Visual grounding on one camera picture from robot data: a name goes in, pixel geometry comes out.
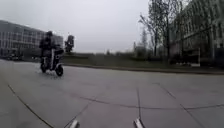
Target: overcast sky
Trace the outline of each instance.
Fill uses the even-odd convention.
[[[140,40],[148,0],[0,0],[0,19],[75,35],[79,52],[125,51]]]

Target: person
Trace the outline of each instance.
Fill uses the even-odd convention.
[[[51,50],[54,48],[55,43],[53,40],[53,33],[52,31],[48,31],[46,33],[46,37],[41,39],[39,48],[41,49],[41,60],[43,57],[47,57],[48,60],[51,58]]]

